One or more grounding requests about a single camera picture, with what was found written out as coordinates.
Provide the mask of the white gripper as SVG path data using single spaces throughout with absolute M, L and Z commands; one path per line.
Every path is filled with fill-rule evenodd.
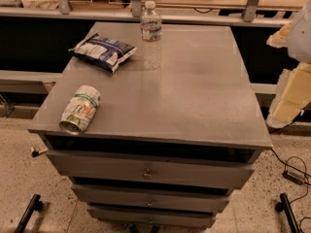
M 311 0 L 292 24 L 285 24 L 266 43 L 277 49 L 288 47 L 289 56 L 300 62 L 292 71 L 285 69 L 279 77 L 266 119 L 269 127 L 284 128 L 311 102 Z

